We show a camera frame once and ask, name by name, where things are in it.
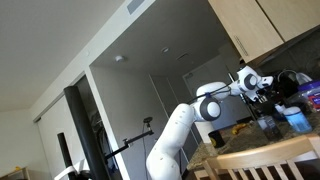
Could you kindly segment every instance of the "bottle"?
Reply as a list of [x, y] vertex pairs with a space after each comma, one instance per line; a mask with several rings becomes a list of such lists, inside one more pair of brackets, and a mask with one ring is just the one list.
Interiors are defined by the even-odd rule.
[[276, 141], [282, 138], [281, 132], [272, 116], [264, 115], [262, 111], [258, 112], [258, 116], [259, 126], [269, 141]]
[[301, 109], [298, 107], [290, 107], [283, 111], [286, 119], [291, 125], [292, 129], [297, 133], [309, 133], [312, 131], [307, 118], [301, 112]]

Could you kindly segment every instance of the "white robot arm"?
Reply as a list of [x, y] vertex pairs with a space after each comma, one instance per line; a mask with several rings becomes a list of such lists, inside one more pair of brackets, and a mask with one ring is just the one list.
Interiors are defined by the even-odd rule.
[[213, 82], [201, 86], [197, 90], [196, 102], [176, 107], [147, 158], [147, 169], [153, 180], [181, 180], [174, 156], [184, 145], [195, 121], [213, 121], [220, 116], [219, 101], [242, 93], [255, 101], [256, 91], [271, 85], [273, 81], [273, 77], [261, 77], [249, 66], [240, 69], [237, 74], [239, 79], [229, 85]]

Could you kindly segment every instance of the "table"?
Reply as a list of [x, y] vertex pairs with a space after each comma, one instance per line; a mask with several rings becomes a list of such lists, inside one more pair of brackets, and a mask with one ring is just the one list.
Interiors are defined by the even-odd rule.
[[[307, 119], [312, 126], [312, 132], [310, 133], [319, 134], [320, 113], [309, 114], [307, 115]], [[202, 161], [210, 156], [217, 156], [219, 154], [228, 154], [253, 149], [300, 135], [299, 133], [296, 133], [292, 130], [288, 122], [276, 121], [276, 124], [283, 136], [283, 138], [279, 141], [268, 141], [257, 122], [250, 123], [246, 128], [241, 129], [238, 135], [233, 135], [231, 133], [232, 127], [221, 130], [220, 133], [226, 144], [221, 148], [214, 148], [212, 144], [201, 142], [196, 152], [192, 156], [187, 169], [189, 171], [202, 169]]]

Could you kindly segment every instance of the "ceiling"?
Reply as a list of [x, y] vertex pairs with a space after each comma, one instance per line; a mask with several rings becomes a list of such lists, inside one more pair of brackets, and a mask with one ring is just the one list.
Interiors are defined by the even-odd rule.
[[0, 112], [29, 108], [124, 0], [1, 0]]
[[[158, 0], [93, 65], [184, 75], [217, 56], [226, 37], [207, 0]], [[117, 55], [125, 61], [116, 62]]]
[[[29, 108], [123, 2], [0, 1], [0, 112]], [[225, 41], [207, 0], [157, 0], [93, 65], [181, 75]]]

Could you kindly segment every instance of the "black pole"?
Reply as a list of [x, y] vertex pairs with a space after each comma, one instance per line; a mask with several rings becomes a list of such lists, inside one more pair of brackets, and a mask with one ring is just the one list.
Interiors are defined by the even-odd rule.
[[[66, 168], [69, 166], [72, 166], [73, 164], [70, 157], [66, 138], [64, 137], [64, 133], [58, 134], [58, 140], [59, 140], [59, 144], [60, 144], [60, 148], [61, 148], [61, 152], [62, 152], [62, 156], [63, 156], [64, 164], [66, 165]], [[69, 180], [76, 180], [77, 174], [75, 172], [70, 172], [68, 176], [69, 176]]]
[[99, 150], [98, 142], [94, 136], [78, 87], [66, 87], [64, 94], [90, 167], [92, 179], [109, 180], [110, 176]]

